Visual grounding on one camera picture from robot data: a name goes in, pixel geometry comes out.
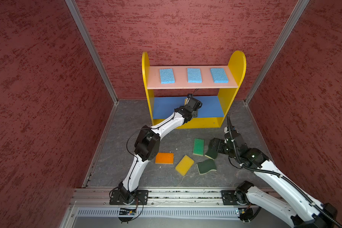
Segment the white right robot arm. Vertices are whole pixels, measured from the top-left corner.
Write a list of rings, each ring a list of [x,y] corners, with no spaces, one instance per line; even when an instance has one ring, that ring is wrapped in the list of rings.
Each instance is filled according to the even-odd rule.
[[[249,181],[242,182],[234,191],[232,199],[239,205],[254,204],[292,228],[341,228],[336,220],[337,209],[330,203],[321,203],[286,177],[275,164],[259,149],[249,148],[236,139],[214,138],[209,143],[209,152],[225,154],[235,159],[241,169],[251,171],[264,180],[282,197],[260,190]]]

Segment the blue sponge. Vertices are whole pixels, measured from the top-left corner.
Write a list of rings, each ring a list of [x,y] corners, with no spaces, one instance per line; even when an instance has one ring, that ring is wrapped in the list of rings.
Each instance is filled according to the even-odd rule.
[[[228,83],[228,76],[223,68],[211,68],[211,75],[214,83]]]
[[[160,80],[161,84],[173,84],[175,83],[175,78],[172,68],[160,69]]]
[[[202,83],[201,70],[199,68],[187,68],[188,83]]]

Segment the orange sponge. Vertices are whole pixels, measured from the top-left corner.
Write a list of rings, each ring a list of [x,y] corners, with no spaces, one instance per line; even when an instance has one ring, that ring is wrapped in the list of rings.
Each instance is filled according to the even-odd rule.
[[[158,153],[155,158],[156,164],[173,164],[174,154],[173,153]]]

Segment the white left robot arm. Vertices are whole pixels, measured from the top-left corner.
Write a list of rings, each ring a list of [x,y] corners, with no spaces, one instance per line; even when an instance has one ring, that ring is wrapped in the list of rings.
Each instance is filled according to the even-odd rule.
[[[135,200],[135,192],[147,164],[154,159],[160,148],[161,140],[174,129],[188,123],[198,116],[202,103],[182,105],[164,121],[153,126],[144,126],[140,129],[135,141],[135,151],[132,165],[125,179],[119,183],[118,190],[126,204]]]

